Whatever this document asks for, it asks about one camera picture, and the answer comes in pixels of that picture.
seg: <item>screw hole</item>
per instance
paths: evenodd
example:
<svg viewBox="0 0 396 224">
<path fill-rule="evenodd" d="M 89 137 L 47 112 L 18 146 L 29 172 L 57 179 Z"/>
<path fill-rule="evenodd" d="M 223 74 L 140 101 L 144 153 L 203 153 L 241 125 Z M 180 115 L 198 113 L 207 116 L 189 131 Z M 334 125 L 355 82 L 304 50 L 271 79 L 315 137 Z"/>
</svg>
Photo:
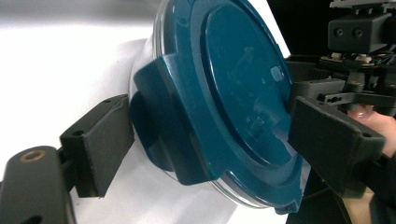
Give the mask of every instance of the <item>screw hole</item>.
<svg viewBox="0 0 396 224">
<path fill-rule="evenodd" d="M 21 162 L 32 162 L 32 161 L 38 161 L 41 158 L 44 157 L 46 154 L 46 151 L 44 150 L 33 150 L 33 151 L 28 151 L 25 154 L 23 154 L 20 157 Z"/>
<path fill-rule="evenodd" d="M 79 137 L 79 136 L 81 136 L 82 134 L 84 134 L 84 131 L 76 131 L 76 132 L 73 132 L 73 133 L 72 133 L 72 135 L 75 136 L 75 137 Z"/>
<path fill-rule="evenodd" d="M 40 216 L 34 216 L 34 217 L 29 217 L 25 221 L 22 222 L 22 224 L 40 224 L 42 221 L 42 218 Z"/>
</svg>

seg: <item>white backdrop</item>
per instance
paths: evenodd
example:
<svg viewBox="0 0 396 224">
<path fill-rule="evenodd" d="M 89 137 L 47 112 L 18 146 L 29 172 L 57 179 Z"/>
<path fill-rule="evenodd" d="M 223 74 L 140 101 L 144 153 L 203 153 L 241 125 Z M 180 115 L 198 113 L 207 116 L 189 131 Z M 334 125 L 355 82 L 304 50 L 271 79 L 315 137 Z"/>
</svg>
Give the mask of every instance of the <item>white backdrop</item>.
<svg viewBox="0 0 396 224">
<path fill-rule="evenodd" d="M 160 0 L 0 0 L 0 180 L 7 160 L 59 136 L 106 98 L 128 92 L 136 53 Z M 284 56 L 264 0 L 250 1 Z M 104 199 L 71 192 L 78 223 L 285 223 L 273 209 L 237 206 L 208 184 L 185 187 L 137 140 Z"/>
</svg>

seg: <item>screw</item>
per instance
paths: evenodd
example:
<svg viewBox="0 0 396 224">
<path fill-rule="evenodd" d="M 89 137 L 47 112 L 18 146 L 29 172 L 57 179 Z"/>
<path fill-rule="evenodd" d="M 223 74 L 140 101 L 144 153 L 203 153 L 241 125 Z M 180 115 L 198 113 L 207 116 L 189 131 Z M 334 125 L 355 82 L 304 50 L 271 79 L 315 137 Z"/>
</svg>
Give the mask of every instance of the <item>screw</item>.
<svg viewBox="0 0 396 224">
<path fill-rule="evenodd" d="M 342 29 L 338 28 L 338 29 L 335 29 L 334 34 L 335 34 L 335 36 L 340 37 L 344 34 L 344 31 Z"/>
<path fill-rule="evenodd" d="M 355 29 L 354 31 L 353 31 L 353 36 L 355 37 L 355 38 L 361 38 L 362 36 L 363 36 L 363 30 L 362 29 Z"/>
</svg>

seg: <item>human hand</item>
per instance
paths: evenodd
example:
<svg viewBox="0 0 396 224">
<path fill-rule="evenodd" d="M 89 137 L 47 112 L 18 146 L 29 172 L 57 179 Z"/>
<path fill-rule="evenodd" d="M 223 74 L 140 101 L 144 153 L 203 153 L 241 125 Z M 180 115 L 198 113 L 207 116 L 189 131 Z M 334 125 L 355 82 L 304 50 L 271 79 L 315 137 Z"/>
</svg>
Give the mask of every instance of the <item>human hand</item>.
<svg viewBox="0 0 396 224">
<path fill-rule="evenodd" d="M 396 152 L 396 120 L 393 117 L 384 116 L 373 111 L 372 105 L 359 105 L 354 111 L 348 111 L 348 115 L 386 138 L 383 153 L 389 157 Z"/>
</svg>

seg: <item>plastic food container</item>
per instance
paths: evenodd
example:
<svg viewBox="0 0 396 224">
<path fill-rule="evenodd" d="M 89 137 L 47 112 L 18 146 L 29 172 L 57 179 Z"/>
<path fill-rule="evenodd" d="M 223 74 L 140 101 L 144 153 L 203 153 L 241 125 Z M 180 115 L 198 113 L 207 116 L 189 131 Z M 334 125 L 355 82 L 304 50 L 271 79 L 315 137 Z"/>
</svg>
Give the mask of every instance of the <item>plastic food container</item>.
<svg viewBox="0 0 396 224">
<path fill-rule="evenodd" d="M 298 210 L 310 167 L 288 143 L 290 75 L 248 1 L 165 1 L 132 73 L 131 118 L 156 166 L 246 206 Z"/>
</svg>

